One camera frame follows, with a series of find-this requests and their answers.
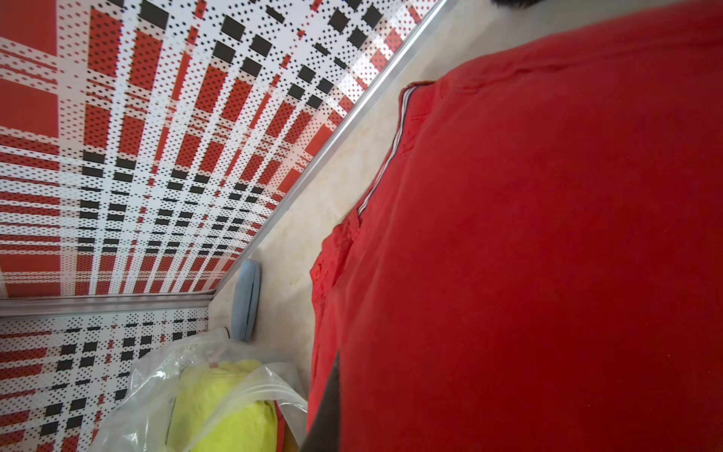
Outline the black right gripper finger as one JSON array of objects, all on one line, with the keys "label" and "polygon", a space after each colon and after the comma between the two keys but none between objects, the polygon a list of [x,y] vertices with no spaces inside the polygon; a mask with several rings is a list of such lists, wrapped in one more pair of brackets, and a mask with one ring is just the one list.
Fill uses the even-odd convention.
[{"label": "black right gripper finger", "polygon": [[341,440],[340,353],[337,352],[314,423],[301,452],[338,452]]}]

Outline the clear plastic vacuum bag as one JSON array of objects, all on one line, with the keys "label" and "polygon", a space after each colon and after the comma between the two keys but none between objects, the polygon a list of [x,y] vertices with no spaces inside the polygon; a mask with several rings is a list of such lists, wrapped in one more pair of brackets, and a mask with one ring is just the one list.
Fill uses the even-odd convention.
[{"label": "clear plastic vacuum bag", "polygon": [[282,451],[307,437],[297,367],[224,330],[170,342],[132,366],[92,451]]}]

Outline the red trousers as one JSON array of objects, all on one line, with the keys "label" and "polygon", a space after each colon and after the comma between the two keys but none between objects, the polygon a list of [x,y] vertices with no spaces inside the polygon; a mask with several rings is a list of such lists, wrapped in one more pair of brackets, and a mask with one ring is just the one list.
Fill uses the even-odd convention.
[{"label": "red trousers", "polygon": [[404,88],[311,278],[339,451],[721,450],[721,3]]}]

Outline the lime green folded trousers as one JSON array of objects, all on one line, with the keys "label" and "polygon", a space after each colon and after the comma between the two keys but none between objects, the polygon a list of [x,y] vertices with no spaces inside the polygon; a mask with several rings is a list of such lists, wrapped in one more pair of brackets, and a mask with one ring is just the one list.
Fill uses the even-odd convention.
[{"label": "lime green folded trousers", "polygon": [[269,401],[227,405],[256,360],[193,365],[181,373],[166,448],[169,451],[275,451],[279,421]]}]

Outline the grey white plush toy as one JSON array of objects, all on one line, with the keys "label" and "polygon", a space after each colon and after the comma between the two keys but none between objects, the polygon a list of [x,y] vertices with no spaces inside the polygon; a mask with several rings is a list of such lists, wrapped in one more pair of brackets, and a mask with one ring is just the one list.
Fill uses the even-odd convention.
[{"label": "grey white plush toy", "polygon": [[499,8],[528,9],[542,1],[543,0],[491,0],[491,3]]}]

